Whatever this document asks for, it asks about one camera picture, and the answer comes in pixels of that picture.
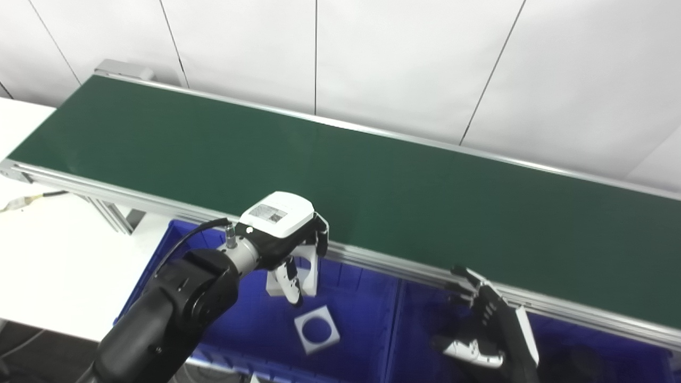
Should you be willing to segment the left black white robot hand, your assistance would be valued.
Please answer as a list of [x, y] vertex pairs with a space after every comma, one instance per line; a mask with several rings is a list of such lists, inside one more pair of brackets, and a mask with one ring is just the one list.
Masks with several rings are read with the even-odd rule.
[[255, 270], [274, 272], [283, 295], [294, 307], [303, 291], [293, 260], [301, 245], [313, 245], [318, 257], [328, 252], [330, 226], [311, 201], [275, 191], [241, 214], [226, 240], [226, 253], [241, 277]]

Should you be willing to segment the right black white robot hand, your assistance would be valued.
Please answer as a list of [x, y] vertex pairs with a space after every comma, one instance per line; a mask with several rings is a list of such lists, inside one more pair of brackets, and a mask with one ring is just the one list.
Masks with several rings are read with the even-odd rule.
[[452, 305], [466, 305], [470, 314], [451, 335], [430, 339], [432, 349], [453, 360], [467, 382], [539, 382], [537, 343], [525, 307], [513, 306], [489, 279], [456, 264], [450, 283]]

